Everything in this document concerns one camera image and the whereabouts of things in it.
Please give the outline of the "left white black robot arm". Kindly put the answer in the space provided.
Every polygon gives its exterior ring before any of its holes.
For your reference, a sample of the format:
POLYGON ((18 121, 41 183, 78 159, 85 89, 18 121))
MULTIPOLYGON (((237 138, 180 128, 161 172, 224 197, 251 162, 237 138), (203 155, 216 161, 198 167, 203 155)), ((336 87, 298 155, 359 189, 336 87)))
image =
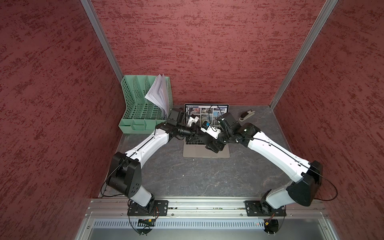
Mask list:
POLYGON ((148 215, 153 214, 155 197, 142 186, 142 167, 147 160, 172 138, 189 137, 202 142, 212 140, 212 136, 203 131, 181 124, 160 123, 155 130, 133 149, 113 155, 106 185, 126 196, 148 215))

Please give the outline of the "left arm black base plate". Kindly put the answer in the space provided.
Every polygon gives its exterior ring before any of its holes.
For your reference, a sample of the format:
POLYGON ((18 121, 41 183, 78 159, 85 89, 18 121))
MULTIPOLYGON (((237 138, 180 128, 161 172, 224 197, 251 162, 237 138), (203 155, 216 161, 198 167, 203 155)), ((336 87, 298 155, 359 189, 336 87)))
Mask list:
POLYGON ((152 216, 161 217, 168 214, 169 201, 167 200, 150 200, 149 203, 143 207, 136 202, 129 202, 128 215, 129 216, 152 216))

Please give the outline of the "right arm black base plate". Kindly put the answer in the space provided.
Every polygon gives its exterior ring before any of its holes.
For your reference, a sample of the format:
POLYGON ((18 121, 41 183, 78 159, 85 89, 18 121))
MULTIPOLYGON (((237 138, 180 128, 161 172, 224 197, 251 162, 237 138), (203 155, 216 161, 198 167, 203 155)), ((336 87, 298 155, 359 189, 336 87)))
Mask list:
POLYGON ((283 207, 274 209, 263 201, 244 201, 248 217, 285 217, 286 210, 283 207))

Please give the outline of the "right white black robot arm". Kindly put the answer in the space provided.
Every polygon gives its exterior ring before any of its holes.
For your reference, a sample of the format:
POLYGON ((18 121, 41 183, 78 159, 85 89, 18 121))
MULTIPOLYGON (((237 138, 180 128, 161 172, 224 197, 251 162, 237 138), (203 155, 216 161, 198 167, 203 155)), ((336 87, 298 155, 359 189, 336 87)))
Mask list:
POLYGON ((209 150, 218 153, 226 144, 241 144, 264 156, 290 178, 288 184, 263 195, 257 205, 263 215, 271 216, 280 207, 293 203, 305 207, 311 205, 322 184, 323 168, 319 162, 310 163, 294 155, 250 123, 228 126, 221 122, 221 128, 214 128, 204 122, 201 131, 207 137, 204 143, 209 150))

